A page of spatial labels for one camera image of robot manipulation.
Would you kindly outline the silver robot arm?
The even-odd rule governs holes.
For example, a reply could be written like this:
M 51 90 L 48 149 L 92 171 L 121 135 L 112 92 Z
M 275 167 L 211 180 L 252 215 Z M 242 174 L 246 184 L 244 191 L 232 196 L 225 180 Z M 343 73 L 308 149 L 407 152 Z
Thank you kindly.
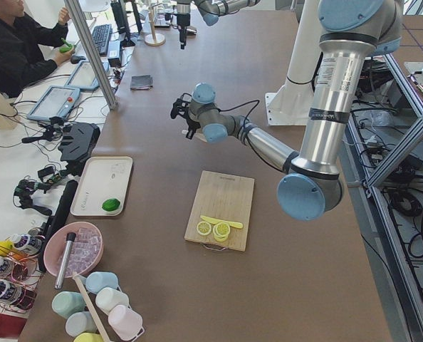
M 398 49 L 401 1 L 321 1 L 319 68 L 300 150 L 293 150 L 244 116 L 217 108 L 208 83 L 195 86 L 191 100 L 178 98 L 171 116 L 187 121 L 187 137 L 201 131 L 208 143 L 233 136 L 267 164 L 280 170 L 278 203 L 292 218 L 317 219 L 342 199 L 337 156 L 350 117 L 364 61 Z
M 219 17 L 234 14 L 240 9 L 252 7 L 259 3 L 258 0 L 180 0 L 177 1 L 176 11 L 173 13 L 177 17 L 177 30 L 179 32 L 180 48 L 185 49 L 187 45 L 187 28 L 190 27 L 191 3 L 193 3 L 207 26 L 213 26 Z

